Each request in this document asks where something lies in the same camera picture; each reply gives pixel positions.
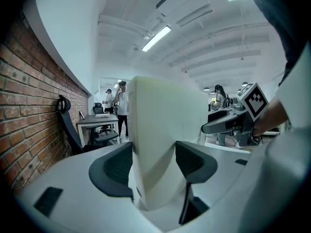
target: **brick wall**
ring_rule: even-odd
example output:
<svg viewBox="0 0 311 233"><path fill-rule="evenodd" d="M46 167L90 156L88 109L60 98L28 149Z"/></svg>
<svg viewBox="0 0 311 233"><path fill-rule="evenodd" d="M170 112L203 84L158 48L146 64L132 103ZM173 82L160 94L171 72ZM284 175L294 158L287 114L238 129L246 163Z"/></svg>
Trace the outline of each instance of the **brick wall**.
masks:
<svg viewBox="0 0 311 233"><path fill-rule="evenodd" d="M15 193L71 155L55 112L58 95L71 102L71 121L87 115L88 95L44 50L20 15L0 46L0 169Z"/></svg>

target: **hand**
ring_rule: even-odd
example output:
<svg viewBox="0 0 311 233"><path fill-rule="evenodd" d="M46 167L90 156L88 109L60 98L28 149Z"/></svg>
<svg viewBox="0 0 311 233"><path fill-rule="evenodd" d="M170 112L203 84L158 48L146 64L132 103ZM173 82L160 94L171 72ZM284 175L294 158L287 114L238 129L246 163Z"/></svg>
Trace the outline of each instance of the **hand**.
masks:
<svg viewBox="0 0 311 233"><path fill-rule="evenodd" d="M253 136L261 135L288 120L283 105L277 98L273 98L266 111L255 122Z"/></svg>

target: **white desk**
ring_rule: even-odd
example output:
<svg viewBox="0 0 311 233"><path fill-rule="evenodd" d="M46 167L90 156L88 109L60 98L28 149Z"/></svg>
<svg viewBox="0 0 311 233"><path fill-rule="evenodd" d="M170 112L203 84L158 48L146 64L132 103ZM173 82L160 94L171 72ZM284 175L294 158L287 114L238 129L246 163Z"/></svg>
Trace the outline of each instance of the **white desk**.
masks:
<svg viewBox="0 0 311 233"><path fill-rule="evenodd" d="M112 114L110 114L110 117L100 117L100 118L96 118L95 115L89 115L86 116L84 120L81 119L79 122L77 122L77 125L82 147L85 146L82 127L90 127L96 125L111 125L111 130L113 130L113 125L115 125L116 132L119 133L118 121L119 121L118 118ZM117 143L118 144L120 143L119 136L117 137Z"/></svg>

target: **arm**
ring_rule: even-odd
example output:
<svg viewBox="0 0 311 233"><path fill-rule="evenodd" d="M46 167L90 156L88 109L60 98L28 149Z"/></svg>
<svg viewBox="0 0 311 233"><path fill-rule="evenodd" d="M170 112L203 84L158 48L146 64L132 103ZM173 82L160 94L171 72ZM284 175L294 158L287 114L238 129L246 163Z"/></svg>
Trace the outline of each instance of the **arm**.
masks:
<svg viewBox="0 0 311 233"><path fill-rule="evenodd" d="M274 97L269 103L267 110L255 122L253 136L261 135L288 120L288 116L281 102Z"/></svg>
<svg viewBox="0 0 311 233"><path fill-rule="evenodd" d="M213 104L211 104L211 107L213 107L214 109L216 109L216 108L218 108L218 107L220 107L221 105L220 105L220 99L219 99L219 94L217 95L217 97L216 97L216 102L215 103L213 103Z"/></svg>
<svg viewBox="0 0 311 233"><path fill-rule="evenodd" d="M104 103L104 104L108 104L108 95L106 95L106 98L105 98L105 100L102 102L102 103Z"/></svg>
<svg viewBox="0 0 311 233"><path fill-rule="evenodd" d="M117 89L116 95L115 95L115 103L119 102L119 93L120 93L120 89Z"/></svg>

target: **air vent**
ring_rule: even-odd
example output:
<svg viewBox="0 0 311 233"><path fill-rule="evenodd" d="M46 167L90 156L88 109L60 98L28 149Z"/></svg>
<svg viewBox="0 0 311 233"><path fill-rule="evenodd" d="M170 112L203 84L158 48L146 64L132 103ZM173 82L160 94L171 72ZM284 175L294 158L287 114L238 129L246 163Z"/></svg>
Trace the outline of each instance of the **air vent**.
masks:
<svg viewBox="0 0 311 233"><path fill-rule="evenodd" d="M184 27L185 25L187 25L188 23L206 15L206 14L209 14L213 12L212 9L210 9L210 5L205 5L205 6L202 6L201 8L198 8L197 10L191 12L190 14L186 15L184 18L181 18L179 21L176 22L176 24L179 26L179 27Z"/></svg>

